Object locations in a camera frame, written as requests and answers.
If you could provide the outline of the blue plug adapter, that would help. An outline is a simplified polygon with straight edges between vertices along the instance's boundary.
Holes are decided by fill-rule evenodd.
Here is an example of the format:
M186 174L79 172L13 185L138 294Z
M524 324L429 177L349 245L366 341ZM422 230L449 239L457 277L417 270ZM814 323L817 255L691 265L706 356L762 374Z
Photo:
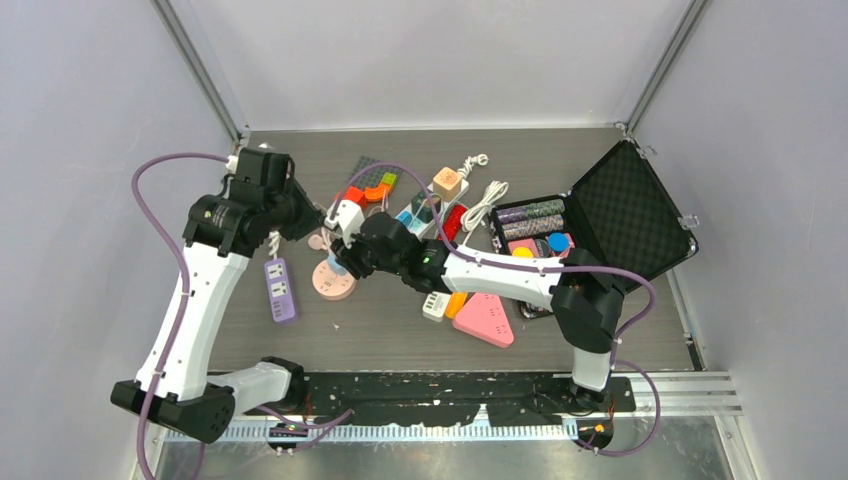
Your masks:
M410 232L418 234L424 224L408 209L402 210L396 219L400 221Z

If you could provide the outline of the white multicolour power strip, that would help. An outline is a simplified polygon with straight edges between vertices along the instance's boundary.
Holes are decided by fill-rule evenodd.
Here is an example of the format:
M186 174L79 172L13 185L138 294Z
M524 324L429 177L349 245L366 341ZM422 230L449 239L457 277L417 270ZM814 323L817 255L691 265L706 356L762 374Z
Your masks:
M470 187L469 182L458 174L454 175L454 182L450 188L442 186L442 183L442 180L433 178L426 187L434 207L431 206L424 191L420 190L395 215L395 219L399 220L418 239L423 239L436 223L444 224L450 211L460 203Z

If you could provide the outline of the dark green cube adapter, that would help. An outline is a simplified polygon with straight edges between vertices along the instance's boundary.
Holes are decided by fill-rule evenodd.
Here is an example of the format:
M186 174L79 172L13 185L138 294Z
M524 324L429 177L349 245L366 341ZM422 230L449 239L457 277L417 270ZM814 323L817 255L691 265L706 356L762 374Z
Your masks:
M441 209L441 197L430 190L422 190L410 202L410 211L424 223L433 220L433 210Z

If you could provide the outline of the light blue charger plug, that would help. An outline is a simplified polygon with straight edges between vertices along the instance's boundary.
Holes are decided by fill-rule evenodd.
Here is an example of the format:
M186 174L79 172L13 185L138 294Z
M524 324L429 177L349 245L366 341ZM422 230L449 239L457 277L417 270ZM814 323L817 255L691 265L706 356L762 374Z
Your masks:
M338 276L345 276L348 274L348 271L344 266L342 266L335 257L329 256L327 258L327 264L330 269Z

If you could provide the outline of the red cube adapter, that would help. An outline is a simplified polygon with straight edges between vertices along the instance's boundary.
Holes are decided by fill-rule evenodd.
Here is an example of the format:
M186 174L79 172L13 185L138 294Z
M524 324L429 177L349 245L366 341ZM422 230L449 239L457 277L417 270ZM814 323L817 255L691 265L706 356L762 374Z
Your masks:
M364 209L368 205L364 191L354 186L346 189L343 199L355 203L361 209Z

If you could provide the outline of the pink round socket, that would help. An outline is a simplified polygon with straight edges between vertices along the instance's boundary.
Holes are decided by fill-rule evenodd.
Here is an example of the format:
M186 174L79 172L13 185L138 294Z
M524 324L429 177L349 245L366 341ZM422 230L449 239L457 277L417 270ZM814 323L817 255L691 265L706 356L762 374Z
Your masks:
M335 273L326 260L315 267L311 281L317 294L328 301L347 298L353 293L357 283L350 274Z

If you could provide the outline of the beige cube adapter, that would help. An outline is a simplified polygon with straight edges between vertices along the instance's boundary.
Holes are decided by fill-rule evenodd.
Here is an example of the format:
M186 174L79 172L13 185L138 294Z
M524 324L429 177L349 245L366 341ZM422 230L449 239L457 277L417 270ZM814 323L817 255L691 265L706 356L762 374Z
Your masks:
M443 202L452 201L461 190L462 176L450 167L443 167L432 180L432 191Z

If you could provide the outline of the purple power strip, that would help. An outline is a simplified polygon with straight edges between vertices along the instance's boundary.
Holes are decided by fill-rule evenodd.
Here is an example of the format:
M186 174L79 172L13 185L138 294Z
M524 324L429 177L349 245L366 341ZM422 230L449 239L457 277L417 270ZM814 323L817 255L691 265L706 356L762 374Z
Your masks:
M264 264L263 270L273 321L277 324L294 322L298 313L285 261L282 258L271 259Z

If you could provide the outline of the pink triangular socket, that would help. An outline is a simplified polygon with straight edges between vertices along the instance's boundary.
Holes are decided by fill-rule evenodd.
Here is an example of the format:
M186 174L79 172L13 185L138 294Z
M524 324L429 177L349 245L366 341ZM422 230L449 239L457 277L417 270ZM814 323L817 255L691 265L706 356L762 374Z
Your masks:
M452 320L455 329L499 348L508 348L514 334L501 298L476 293Z

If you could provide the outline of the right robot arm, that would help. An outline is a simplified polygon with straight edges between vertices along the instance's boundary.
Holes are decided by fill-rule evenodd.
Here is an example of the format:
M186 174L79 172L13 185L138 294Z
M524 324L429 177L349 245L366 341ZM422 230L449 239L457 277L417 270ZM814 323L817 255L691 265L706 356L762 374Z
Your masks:
M336 213L325 225L340 232L331 250L355 279L386 272L420 293L493 294L551 312L574 349L571 402L591 411L610 398L613 336L626 292L589 252L576 250L564 259L487 253L422 240L386 213L348 220Z

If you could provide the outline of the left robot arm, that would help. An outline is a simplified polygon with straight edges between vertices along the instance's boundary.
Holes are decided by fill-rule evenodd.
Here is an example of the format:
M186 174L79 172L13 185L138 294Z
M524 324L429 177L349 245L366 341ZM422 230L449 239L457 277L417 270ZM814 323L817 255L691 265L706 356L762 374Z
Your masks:
M266 356L250 368L208 372L226 307L255 251L273 232L296 241L323 220L295 169L288 154L241 150L222 191L190 207L183 246L164 238L178 262L175 290L142 367L114 384L113 405L205 444L244 412L272 404L293 414L305 405L305 372L294 362Z

